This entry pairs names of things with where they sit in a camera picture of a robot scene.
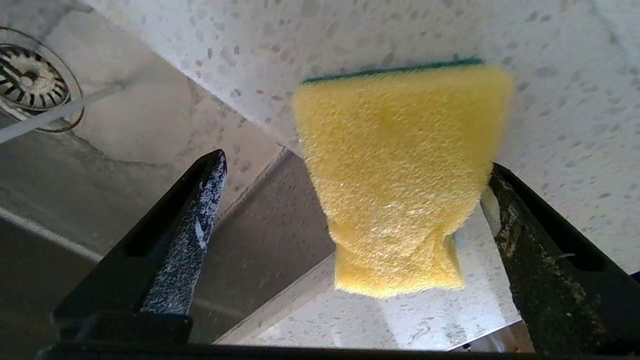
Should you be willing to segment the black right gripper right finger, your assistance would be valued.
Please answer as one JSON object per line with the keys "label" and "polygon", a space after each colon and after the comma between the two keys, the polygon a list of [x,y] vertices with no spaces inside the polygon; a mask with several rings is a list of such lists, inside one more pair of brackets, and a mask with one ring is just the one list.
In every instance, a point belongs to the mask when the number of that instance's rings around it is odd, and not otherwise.
{"label": "black right gripper right finger", "polygon": [[515,308],[538,356],[637,356],[639,282],[494,164],[482,194]]}

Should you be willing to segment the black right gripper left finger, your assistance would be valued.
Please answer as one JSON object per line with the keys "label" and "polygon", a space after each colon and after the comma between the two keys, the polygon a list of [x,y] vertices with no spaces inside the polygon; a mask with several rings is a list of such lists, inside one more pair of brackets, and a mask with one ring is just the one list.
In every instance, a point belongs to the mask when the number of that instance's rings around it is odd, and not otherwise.
{"label": "black right gripper left finger", "polygon": [[59,340],[186,342],[226,177],[223,150],[197,159],[53,310]]}

